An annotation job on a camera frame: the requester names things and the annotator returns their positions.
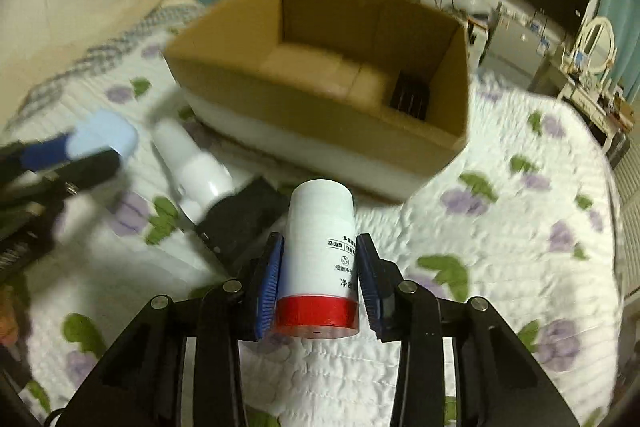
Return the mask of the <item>white dressing table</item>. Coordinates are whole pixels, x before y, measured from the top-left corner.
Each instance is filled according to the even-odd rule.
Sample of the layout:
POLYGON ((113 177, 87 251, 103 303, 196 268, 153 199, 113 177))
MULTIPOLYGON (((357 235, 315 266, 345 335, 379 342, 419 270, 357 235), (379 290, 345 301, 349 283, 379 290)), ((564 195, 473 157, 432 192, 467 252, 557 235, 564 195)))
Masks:
POLYGON ((618 93, 589 91, 563 69, 560 72, 565 82, 558 99, 577 110, 610 160, 624 156, 629 148, 628 134, 634 129, 634 110, 618 93))

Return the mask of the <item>white spray bottle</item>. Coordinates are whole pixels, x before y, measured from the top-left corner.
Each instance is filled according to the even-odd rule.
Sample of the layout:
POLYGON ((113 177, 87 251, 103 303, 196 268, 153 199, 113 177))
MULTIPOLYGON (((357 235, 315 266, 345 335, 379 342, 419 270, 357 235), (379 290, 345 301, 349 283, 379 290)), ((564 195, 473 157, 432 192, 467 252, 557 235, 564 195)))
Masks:
POLYGON ((159 121, 153 128, 152 139, 179 195, 178 206, 194 225, 217 202, 234 193, 228 169, 212 153, 199 147, 177 121, 159 121))

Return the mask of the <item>silver mini fridge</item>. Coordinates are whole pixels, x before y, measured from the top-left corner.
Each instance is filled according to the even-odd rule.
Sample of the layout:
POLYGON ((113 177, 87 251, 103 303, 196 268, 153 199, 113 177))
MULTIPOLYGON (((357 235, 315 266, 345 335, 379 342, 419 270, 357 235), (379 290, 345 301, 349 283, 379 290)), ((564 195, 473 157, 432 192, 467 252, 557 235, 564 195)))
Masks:
POLYGON ((540 38, 513 17, 501 14, 488 40, 480 67, 528 91, 542 63, 540 38))

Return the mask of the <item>cream pillow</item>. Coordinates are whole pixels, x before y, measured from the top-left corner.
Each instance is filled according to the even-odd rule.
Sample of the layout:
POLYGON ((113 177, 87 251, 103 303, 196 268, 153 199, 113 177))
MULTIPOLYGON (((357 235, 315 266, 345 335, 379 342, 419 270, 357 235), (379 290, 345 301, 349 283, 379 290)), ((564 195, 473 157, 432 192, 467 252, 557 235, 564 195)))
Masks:
POLYGON ((27 103, 29 93, 49 78, 64 72, 88 50, 124 32, 164 15, 172 6, 195 6, 198 0, 118 0, 97 11, 68 6, 53 13, 51 23, 28 25, 21 34, 9 31, 15 42, 1 43, 1 126, 6 127, 27 103))

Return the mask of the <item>black remote in box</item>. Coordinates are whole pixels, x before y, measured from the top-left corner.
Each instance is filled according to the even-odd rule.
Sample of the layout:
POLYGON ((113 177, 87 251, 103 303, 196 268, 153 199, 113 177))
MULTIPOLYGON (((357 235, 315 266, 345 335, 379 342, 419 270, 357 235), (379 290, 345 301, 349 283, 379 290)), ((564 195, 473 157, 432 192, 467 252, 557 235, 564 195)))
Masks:
POLYGON ((400 72, 390 97, 390 107, 414 119, 426 121, 431 91, 419 76, 400 72))

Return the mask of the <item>light blue earbud case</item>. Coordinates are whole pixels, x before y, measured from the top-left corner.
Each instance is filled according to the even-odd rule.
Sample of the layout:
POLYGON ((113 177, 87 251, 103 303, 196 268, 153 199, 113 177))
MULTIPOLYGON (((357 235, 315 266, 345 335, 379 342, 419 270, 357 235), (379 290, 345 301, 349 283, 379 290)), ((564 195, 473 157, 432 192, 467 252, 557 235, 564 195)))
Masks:
POLYGON ((117 113, 100 109, 70 132, 65 144, 68 159, 88 157, 104 150, 114 150, 127 160, 139 142, 137 129, 117 113))

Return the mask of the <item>white bottle red cap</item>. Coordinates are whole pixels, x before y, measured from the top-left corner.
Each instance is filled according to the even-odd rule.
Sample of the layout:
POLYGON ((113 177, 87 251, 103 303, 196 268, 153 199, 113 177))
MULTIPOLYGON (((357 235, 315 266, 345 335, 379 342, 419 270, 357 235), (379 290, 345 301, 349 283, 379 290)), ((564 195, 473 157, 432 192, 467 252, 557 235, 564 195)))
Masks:
POLYGON ((311 180, 292 193, 273 327, 311 339, 359 332, 354 200, 342 184, 311 180))

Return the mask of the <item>black power adapter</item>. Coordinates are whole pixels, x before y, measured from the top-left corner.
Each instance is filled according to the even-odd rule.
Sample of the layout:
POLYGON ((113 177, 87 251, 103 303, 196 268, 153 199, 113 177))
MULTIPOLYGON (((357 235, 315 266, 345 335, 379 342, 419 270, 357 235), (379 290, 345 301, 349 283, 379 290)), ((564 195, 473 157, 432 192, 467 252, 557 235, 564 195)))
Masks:
POLYGON ((250 247, 288 211, 288 196, 264 178, 210 208, 195 227, 196 235, 230 273, 239 272, 250 247))

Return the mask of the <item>brown cardboard box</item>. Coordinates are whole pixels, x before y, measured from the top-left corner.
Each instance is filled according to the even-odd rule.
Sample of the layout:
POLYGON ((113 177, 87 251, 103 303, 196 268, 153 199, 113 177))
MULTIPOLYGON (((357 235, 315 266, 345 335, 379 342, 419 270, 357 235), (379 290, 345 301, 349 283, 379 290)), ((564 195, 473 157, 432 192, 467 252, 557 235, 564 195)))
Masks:
POLYGON ((164 57, 207 126, 392 202, 468 142, 465 29, 420 0, 217 0, 164 57), (400 72, 426 121, 390 107, 400 72))

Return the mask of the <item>white oval vanity mirror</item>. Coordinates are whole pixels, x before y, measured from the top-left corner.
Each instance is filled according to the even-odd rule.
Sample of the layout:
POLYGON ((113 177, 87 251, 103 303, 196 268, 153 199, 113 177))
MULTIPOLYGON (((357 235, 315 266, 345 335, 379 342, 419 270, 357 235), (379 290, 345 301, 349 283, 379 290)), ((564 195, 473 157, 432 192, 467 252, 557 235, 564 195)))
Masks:
POLYGON ((617 49, 611 21, 596 16, 580 31, 574 46, 574 63, 582 75, 603 75, 614 65, 617 49))

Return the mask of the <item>teal window curtain right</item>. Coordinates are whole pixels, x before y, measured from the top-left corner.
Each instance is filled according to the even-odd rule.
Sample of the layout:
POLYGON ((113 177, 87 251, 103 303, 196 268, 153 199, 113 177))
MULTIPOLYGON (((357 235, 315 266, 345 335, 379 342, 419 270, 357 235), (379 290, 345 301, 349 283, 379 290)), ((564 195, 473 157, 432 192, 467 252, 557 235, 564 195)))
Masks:
POLYGON ((618 49, 611 78, 632 103, 639 96, 640 0, 600 0, 598 14, 611 22, 618 49))

